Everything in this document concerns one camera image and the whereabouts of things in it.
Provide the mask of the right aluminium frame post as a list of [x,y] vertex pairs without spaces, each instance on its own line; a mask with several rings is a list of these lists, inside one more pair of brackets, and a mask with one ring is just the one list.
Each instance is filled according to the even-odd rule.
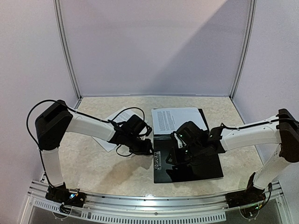
[[229,94],[229,98],[231,99],[231,101],[234,101],[234,98],[236,96],[238,85],[241,80],[242,71],[243,71],[243,68],[245,65],[245,60],[246,60],[247,52],[249,49],[249,43],[250,43],[250,38],[251,38],[253,24],[254,24],[256,2],[257,2],[256,0],[249,1],[249,10],[248,10],[246,27],[245,27],[245,31],[244,31],[240,60],[239,60],[238,66],[237,66],[236,75],[235,75],[235,78],[234,78],[234,81],[233,81],[233,84],[232,84],[232,87],[230,90],[230,94]]

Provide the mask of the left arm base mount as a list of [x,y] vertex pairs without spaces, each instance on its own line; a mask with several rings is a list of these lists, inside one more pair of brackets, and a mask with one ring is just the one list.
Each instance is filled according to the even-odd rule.
[[49,186],[45,198],[56,203],[83,208],[86,193],[81,192],[80,189],[67,189],[63,183],[58,187]]

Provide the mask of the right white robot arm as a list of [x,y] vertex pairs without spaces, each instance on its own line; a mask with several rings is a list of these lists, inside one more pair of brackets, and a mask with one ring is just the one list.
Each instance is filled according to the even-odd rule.
[[252,203],[280,172],[299,161],[299,122],[287,109],[262,121],[243,126],[228,127],[221,124],[210,131],[200,129],[194,122],[182,124],[171,133],[174,146],[166,157],[173,166],[194,163],[203,155],[221,154],[227,151],[262,144],[276,144],[273,155],[254,173],[242,200]]

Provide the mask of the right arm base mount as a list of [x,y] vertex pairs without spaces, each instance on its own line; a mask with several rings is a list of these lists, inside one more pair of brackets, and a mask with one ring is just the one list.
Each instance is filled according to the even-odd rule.
[[269,194],[268,199],[266,199],[264,189],[258,189],[254,187],[253,180],[255,175],[256,173],[254,172],[250,176],[245,190],[231,192],[225,195],[225,199],[229,208],[239,207],[250,203],[257,203],[259,201],[262,201],[263,202],[262,205],[259,205],[257,208],[257,209],[261,209],[263,206],[265,206],[268,203],[271,193]]

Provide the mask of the curved aluminium rail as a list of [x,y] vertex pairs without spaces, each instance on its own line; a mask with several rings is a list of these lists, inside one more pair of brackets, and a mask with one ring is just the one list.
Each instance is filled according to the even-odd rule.
[[120,208],[126,210],[176,210],[217,207],[228,209],[226,193],[201,196],[119,196],[86,192],[84,209]]

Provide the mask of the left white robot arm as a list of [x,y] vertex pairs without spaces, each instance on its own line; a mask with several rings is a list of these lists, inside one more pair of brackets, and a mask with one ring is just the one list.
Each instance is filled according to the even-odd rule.
[[51,194],[60,203],[69,199],[69,191],[62,187],[64,180],[60,167],[59,147],[66,132],[95,137],[116,146],[126,146],[129,154],[152,155],[153,146],[149,134],[152,128],[145,117],[133,114],[128,120],[102,120],[78,112],[63,100],[52,100],[35,120],[38,148],[48,183],[53,188]]

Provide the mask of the black file folder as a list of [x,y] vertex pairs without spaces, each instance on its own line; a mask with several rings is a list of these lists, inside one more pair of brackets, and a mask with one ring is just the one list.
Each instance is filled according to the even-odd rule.
[[151,111],[154,183],[191,182],[224,177],[216,152],[208,152],[209,127],[203,110],[195,107]]

